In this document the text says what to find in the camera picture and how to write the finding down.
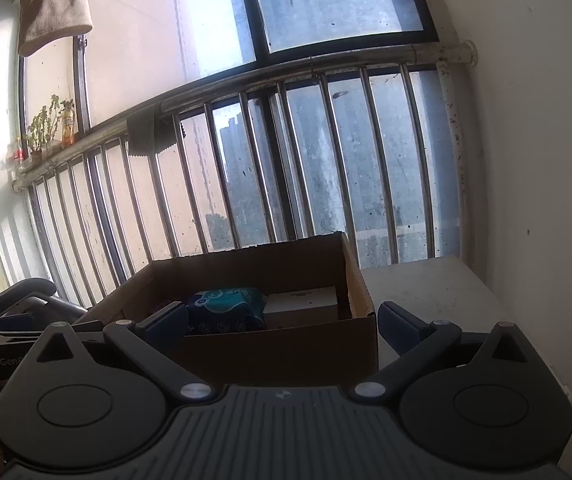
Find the brown cardboard box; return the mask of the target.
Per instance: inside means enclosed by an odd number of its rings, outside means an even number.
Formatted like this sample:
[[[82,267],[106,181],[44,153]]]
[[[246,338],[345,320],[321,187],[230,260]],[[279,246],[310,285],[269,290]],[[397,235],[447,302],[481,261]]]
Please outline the brown cardboard box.
[[[141,322],[173,301],[233,288],[258,291],[262,327],[216,315],[175,332],[162,347],[171,360],[216,386],[351,387],[377,372],[375,307],[341,232],[154,261],[85,318]]]

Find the red bottle on sill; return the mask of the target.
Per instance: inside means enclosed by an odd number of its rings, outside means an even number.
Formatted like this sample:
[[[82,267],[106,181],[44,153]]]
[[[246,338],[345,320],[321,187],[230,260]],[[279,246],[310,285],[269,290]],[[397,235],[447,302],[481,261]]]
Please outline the red bottle on sill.
[[[16,136],[14,148],[14,164],[20,166],[27,158],[26,142],[23,136]]]

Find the white flat box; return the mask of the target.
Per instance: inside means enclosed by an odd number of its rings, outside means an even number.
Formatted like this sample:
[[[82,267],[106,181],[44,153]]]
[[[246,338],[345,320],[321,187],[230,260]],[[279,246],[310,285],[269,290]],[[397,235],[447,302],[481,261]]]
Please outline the white flat box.
[[[268,330],[337,322],[336,289],[322,287],[269,295],[263,318]]]

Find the orange bottle on sill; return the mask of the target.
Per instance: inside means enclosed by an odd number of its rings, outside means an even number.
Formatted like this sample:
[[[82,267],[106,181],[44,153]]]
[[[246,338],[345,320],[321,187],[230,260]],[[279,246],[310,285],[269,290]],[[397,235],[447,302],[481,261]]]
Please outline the orange bottle on sill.
[[[74,125],[76,124],[76,112],[74,111],[74,101],[63,100],[62,112],[62,145],[66,148],[74,143]]]

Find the metal window railing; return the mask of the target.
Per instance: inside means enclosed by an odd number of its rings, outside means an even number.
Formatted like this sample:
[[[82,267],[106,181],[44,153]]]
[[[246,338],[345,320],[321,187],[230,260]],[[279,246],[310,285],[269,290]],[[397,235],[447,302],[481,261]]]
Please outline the metal window railing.
[[[156,103],[131,153],[112,119],[14,181],[62,296],[94,306],[156,260],[341,232],[363,268],[466,251],[452,70],[464,42],[301,58]]]

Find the dark cloth on railing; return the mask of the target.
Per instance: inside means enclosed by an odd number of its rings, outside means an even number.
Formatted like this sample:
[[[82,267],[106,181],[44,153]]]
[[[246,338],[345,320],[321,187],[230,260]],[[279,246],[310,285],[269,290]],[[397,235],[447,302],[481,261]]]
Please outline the dark cloth on railing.
[[[161,113],[159,104],[146,106],[126,117],[130,156],[152,156],[176,143],[173,119]]]

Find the blue wet wipes pack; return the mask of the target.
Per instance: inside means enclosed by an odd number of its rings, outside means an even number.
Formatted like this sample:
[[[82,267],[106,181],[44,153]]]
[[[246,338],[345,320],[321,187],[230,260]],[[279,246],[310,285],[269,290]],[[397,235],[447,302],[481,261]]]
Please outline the blue wet wipes pack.
[[[211,335],[264,330],[264,295],[254,287],[197,292],[186,303],[188,333]]]

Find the white side table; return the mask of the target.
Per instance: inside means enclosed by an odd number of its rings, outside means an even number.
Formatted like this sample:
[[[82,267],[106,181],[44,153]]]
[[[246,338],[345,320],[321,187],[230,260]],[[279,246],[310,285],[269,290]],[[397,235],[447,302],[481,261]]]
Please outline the white side table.
[[[572,404],[525,332],[454,257],[366,272],[386,295],[435,332],[387,368],[359,379],[348,396],[384,408],[419,434],[445,425],[517,430],[572,429]]]

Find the small potted plant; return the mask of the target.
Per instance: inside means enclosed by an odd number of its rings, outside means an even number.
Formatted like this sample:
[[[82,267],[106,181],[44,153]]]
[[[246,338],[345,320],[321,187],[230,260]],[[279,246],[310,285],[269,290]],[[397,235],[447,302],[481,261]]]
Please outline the small potted plant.
[[[56,136],[62,118],[62,99],[52,94],[50,104],[43,105],[27,127],[26,141],[30,157],[40,162],[45,150]]]

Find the beige hanging towel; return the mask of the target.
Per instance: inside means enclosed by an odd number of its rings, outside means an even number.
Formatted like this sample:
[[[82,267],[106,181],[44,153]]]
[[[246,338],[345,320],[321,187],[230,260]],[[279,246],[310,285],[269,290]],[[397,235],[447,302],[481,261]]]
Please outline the beige hanging towel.
[[[28,58],[52,41],[93,29],[88,0],[19,0],[18,54]]]

